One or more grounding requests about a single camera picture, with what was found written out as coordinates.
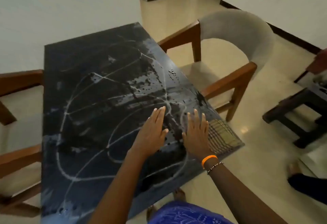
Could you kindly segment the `person's left hand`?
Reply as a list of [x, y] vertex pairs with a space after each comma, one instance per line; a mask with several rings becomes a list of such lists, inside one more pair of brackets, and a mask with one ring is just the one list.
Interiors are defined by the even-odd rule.
[[159, 136], [161, 131], [165, 129], [163, 128], [165, 111], [165, 106], [153, 110], [150, 117], [139, 130], [130, 149], [131, 152], [149, 157], [163, 146], [165, 140], [161, 140]]

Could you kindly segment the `person's right hand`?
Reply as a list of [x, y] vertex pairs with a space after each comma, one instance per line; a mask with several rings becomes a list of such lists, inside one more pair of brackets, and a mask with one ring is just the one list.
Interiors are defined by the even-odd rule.
[[205, 135], [206, 116], [205, 114], [199, 115], [201, 120], [200, 132], [194, 131], [194, 113], [187, 113], [187, 130], [186, 134], [189, 138], [189, 146], [185, 147], [187, 152], [194, 156], [199, 162], [205, 156], [213, 155], [209, 149], [208, 135]]

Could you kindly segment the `person's left forearm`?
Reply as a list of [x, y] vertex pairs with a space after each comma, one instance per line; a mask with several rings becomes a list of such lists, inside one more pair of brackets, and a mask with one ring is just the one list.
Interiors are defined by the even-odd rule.
[[126, 224], [145, 160], [153, 152], [130, 149], [88, 224]]

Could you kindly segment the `person's right forearm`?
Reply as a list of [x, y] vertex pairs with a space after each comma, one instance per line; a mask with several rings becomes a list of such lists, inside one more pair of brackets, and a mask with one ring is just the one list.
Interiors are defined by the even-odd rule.
[[206, 171], [238, 224], [288, 224], [220, 161]]

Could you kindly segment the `orange wristband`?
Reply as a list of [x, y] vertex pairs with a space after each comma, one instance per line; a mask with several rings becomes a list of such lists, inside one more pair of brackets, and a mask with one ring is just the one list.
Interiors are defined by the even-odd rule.
[[214, 165], [216, 165], [218, 163], [219, 163], [219, 160], [216, 155], [205, 156], [201, 161], [201, 165], [202, 165], [203, 169], [205, 169], [205, 170], [209, 170], [210, 168], [212, 168]]

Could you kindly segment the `person's right foot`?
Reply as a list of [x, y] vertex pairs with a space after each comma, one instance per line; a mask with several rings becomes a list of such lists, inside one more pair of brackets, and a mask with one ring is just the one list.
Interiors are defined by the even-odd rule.
[[173, 198], [174, 198], [174, 201], [187, 202], [186, 194], [181, 188], [178, 188], [173, 192]]

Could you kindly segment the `person's foot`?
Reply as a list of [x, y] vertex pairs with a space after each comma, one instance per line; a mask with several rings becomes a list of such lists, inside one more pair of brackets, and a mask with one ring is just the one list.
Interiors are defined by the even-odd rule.
[[173, 192], [173, 198], [174, 198], [174, 201], [187, 202], [186, 194], [181, 188], [178, 188]]
[[146, 210], [146, 222], [147, 224], [150, 224], [150, 221], [155, 217], [157, 214], [158, 209], [156, 208], [155, 205], [152, 205], [147, 208]]
[[289, 180], [292, 177], [298, 175], [303, 175], [303, 173], [300, 168], [299, 162], [296, 160], [287, 166], [287, 179]]

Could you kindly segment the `blue patterned garment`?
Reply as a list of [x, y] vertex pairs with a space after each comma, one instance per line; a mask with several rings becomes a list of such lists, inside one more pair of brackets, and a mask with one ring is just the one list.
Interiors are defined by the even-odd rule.
[[224, 216], [183, 201], [170, 201], [147, 224], [234, 224]]

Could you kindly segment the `person's left foot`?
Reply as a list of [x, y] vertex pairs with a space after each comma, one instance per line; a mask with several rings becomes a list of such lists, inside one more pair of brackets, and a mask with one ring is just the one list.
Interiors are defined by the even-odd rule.
[[146, 222], [147, 224], [150, 224], [150, 221], [155, 217], [157, 214], [158, 209], [156, 208], [155, 205], [152, 205], [147, 208], [146, 210]]

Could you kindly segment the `dark wooden low table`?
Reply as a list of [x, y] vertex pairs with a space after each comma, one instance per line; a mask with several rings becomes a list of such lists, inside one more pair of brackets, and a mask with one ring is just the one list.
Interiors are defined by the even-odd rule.
[[[286, 117], [287, 113], [301, 105], [305, 105], [320, 114], [320, 117], [315, 120], [316, 127], [312, 131], [303, 130]], [[278, 105], [267, 111], [262, 118], [266, 123], [279, 121], [295, 133], [299, 137], [293, 142], [297, 148], [304, 149], [321, 138], [327, 133], [327, 73], [318, 75], [313, 79], [310, 86], [280, 101]]]

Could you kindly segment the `reddish brown wooden chair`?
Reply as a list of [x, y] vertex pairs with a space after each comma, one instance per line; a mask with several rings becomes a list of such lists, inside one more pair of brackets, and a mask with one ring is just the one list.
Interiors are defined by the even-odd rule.
[[308, 73], [313, 76], [322, 76], [327, 70], [327, 48], [321, 50], [314, 57], [312, 63], [310, 63], [305, 71], [301, 73], [293, 82], [298, 83], [303, 77], [305, 77]]

